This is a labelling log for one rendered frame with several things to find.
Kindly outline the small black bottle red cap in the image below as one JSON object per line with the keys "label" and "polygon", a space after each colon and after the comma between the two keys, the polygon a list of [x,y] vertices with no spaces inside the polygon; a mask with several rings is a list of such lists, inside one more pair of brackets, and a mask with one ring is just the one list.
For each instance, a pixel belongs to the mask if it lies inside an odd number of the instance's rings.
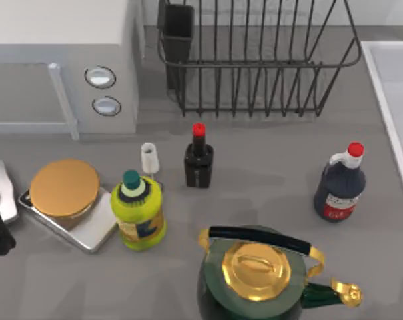
{"label": "small black bottle red cap", "polygon": [[206,126],[204,123],[194,123],[192,127],[192,142],[185,149],[184,167],[187,187],[209,188],[214,148],[206,142]]}

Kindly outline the white stemmed glass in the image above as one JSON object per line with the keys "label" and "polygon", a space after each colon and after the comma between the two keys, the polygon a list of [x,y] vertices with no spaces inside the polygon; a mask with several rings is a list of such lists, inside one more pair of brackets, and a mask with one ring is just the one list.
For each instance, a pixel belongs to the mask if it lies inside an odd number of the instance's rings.
{"label": "white stemmed glass", "polygon": [[160,163],[157,148],[153,143],[146,142],[141,145],[141,166],[143,173],[148,175],[154,182],[157,182],[161,191],[164,191],[163,184],[155,179],[155,175],[160,170]]}

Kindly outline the yellow-green bottle green cap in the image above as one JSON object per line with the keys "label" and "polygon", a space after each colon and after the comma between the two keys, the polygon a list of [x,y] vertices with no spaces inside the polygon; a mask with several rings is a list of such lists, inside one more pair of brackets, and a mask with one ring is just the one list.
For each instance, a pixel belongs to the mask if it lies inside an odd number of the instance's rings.
{"label": "yellow-green bottle green cap", "polygon": [[125,171],[111,192],[110,205],[121,239],[129,249],[150,249],[165,236],[162,186],[150,177],[132,169]]}

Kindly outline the small round microwave knob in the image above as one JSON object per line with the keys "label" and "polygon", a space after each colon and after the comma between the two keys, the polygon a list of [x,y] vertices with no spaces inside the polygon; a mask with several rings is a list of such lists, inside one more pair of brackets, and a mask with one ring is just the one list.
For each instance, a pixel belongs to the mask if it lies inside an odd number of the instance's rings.
{"label": "small round microwave knob", "polygon": [[121,104],[113,97],[105,96],[92,101],[93,110],[104,117],[114,117],[121,112]]}

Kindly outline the black utensil holder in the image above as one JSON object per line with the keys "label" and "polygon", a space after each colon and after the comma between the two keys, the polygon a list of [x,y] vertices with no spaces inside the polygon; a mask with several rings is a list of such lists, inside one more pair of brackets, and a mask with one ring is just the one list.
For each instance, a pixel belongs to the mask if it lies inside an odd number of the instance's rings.
{"label": "black utensil holder", "polygon": [[184,65],[189,60],[193,39],[195,10],[191,5],[173,4],[169,0],[159,0],[157,27],[164,52],[167,89],[175,93],[181,91]]}

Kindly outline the large round microwave knob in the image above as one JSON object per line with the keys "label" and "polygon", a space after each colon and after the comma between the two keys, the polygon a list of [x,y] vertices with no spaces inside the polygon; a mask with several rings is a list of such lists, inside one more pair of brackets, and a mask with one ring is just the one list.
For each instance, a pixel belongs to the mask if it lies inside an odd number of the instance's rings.
{"label": "large round microwave knob", "polygon": [[116,83],[117,77],[108,67],[97,65],[84,70],[84,79],[96,89],[108,89]]}

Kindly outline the green kettle gold lid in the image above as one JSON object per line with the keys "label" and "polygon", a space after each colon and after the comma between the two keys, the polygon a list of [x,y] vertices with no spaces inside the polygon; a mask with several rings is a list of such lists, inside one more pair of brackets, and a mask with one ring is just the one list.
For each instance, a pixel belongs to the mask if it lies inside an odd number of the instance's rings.
{"label": "green kettle gold lid", "polygon": [[212,226],[198,236],[205,256],[197,281],[202,320],[299,320],[305,309],[363,300],[358,285],[310,282],[324,270],[311,243],[263,226]]}

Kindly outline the silver kitchen scale gold plate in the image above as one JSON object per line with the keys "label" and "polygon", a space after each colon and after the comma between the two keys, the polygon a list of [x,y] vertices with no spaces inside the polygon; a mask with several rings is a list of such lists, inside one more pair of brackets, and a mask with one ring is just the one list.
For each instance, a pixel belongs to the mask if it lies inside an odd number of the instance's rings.
{"label": "silver kitchen scale gold plate", "polygon": [[38,170],[18,202],[58,237],[94,253],[117,226],[110,199],[90,163],[67,158]]}

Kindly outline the large dark bottle red cap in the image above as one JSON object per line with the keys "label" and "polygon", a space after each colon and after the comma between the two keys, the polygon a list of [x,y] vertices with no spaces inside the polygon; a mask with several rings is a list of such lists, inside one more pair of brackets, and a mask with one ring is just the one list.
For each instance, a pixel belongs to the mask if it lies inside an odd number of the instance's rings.
{"label": "large dark bottle red cap", "polygon": [[366,187],[363,156],[364,145],[353,141],[344,152],[330,157],[314,194],[314,209],[319,217],[339,223],[354,212]]}

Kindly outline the pale microwave oven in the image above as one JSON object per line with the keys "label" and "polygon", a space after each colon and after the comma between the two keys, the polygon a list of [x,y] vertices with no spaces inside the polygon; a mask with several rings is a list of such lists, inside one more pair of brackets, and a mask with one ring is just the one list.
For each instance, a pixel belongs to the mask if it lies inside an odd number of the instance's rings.
{"label": "pale microwave oven", "polygon": [[[137,65],[145,45],[141,0],[0,0],[0,63],[57,63],[82,134],[132,134],[139,106]],[[117,77],[108,89],[84,79],[88,67],[105,66]],[[113,97],[114,117],[91,103]],[[60,123],[0,123],[0,134],[63,134]]]}

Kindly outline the microwave oven door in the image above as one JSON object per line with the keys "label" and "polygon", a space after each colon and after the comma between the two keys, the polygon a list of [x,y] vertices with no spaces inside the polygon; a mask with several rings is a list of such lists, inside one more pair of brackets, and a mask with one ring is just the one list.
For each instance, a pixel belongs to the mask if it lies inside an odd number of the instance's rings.
{"label": "microwave oven door", "polygon": [[44,63],[0,63],[0,123],[60,123],[62,108]]}

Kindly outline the white sink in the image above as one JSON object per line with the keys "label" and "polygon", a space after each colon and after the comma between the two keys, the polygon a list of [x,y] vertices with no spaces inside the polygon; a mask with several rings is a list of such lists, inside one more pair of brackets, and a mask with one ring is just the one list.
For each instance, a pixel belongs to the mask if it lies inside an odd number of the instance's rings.
{"label": "white sink", "polygon": [[363,41],[361,45],[403,184],[403,41]]}

